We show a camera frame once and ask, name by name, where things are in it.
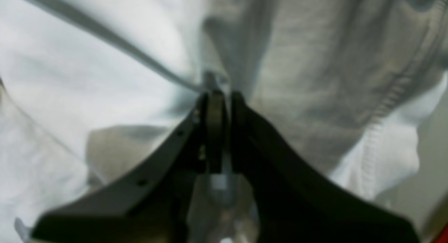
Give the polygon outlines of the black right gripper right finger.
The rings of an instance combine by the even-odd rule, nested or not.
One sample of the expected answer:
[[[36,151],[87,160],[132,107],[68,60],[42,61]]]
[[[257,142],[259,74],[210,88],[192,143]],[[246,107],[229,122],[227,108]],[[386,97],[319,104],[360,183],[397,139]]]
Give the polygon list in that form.
[[[252,187],[259,243],[418,243],[411,224],[360,200],[308,165],[277,130],[231,96],[232,166]]]

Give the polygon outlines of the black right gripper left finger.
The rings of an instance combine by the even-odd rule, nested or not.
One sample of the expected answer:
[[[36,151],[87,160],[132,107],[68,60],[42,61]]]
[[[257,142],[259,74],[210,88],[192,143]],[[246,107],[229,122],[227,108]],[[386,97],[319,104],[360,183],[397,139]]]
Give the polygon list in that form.
[[[29,241],[185,243],[195,180],[222,172],[225,130],[223,93],[204,93],[144,162],[93,194],[45,213]]]

